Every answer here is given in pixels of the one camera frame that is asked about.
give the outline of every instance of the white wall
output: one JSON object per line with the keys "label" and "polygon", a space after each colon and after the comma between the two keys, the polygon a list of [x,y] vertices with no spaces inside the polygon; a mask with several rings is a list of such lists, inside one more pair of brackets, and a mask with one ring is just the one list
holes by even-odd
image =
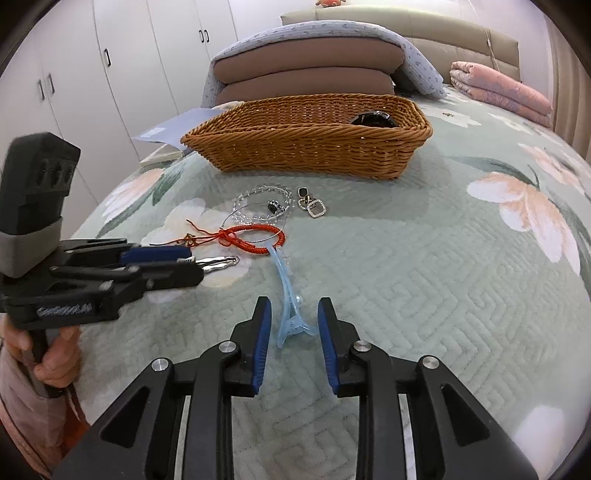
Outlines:
{"label": "white wall", "polygon": [[[280,16],[314,8],[315,0],[229,0],[238,39],[281,25]],[[347,0],[346,5],[396,5],[461,18],[519,42],[521,79],[552,97],[550,39],[544,15],[530,0]]]}

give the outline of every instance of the human hand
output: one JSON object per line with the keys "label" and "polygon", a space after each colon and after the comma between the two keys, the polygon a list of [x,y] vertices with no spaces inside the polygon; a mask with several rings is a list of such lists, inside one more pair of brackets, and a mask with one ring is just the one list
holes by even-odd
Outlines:
{"label": "human hand", "polygon": [[[12,357],[23,363],[24,351],[33,348],[33,341],[27,332],[15,328],[8,315],[2,319],[4,341]],[[80,373],[79,327],[60,328],[60,335],[50,345],[40,364],[33,373],[41,382],[56,388],[66,388]]]}

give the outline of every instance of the stuffed toy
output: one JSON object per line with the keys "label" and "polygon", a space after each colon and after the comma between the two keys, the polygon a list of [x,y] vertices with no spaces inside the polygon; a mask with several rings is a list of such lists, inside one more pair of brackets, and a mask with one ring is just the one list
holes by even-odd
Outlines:
{"label": "stuffed toy", "polygon": [[316,5],[322,5],[322,8],[326,7],[339,7],[340,4],[344,4],[347,0],[318,0]]}

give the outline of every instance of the person's arm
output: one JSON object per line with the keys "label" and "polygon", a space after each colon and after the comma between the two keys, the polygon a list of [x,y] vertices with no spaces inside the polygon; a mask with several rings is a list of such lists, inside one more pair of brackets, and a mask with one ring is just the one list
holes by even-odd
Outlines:
{"label": "person's arm", "polygon": [[[8,317],[2,324],[0,421],[31,466],[51,472],[61,460],[66,399],[41,398],[35,393],[21,363],[22,352],[32,347],[31,338],[16,330]],[[78,327],[60,329],[42,363],[35,366],[35,376],[52,387],[70,385],[80,371],[79,336]]]}

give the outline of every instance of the folded blanket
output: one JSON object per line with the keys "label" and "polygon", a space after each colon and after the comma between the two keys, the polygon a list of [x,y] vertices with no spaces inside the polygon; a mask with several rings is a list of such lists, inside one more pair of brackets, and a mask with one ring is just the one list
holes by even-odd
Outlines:
{"label": "folded blanket", "polygon": [[550,101],[540,92],[486,65],[471,61],[455,61],[452,63],[450,75],[452,79],[498,93],[542,115],[552,112]]}
{"label": "folded blanket", "polygon": [[500,106],[505,110],[509,110],[510,112],[527,118],[528,120],[531,120],[532,122],[540,124],[546,128],[551,127],[549,115],[542,115],[541,113],[538,113],[535,110],[532,110],[530,107],[522,105],[511,98],[507,98],[499,93],[491,92],[490,90],[467,85],[459,80],[456,80],[453,76],[452,84],[460,92],[466,94],[468,97],[474,100]]}
{"label": "folded blanket", "polygon": [[420,93],[435,99],[445,98],[447,95],[443,90],[442,76],[439,75],[439,72],[418,48],[406,38],[379,25],[350,20],[317,20],[272,28],[238,41],[218,53],[209,66],[209,73],[203,89],[202,107],[211,108],[215,106],[218,94],[226,86],[213,72],[213,66],[218,60],[279,41],[319,37],[369,37],[380,38],[392,43],[400,47],[405,54],[404,62],[398,70],[408,78]]}

